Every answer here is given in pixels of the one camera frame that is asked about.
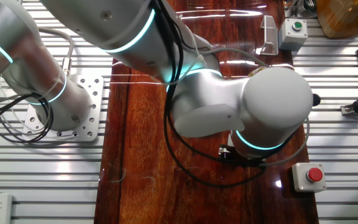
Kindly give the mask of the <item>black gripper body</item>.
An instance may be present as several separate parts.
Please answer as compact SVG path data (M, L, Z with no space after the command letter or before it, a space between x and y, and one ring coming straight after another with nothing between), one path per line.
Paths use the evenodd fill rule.
M234 147L224 146L224 160L241 167L258 167L264 161L261 158L246 158L241 156Z

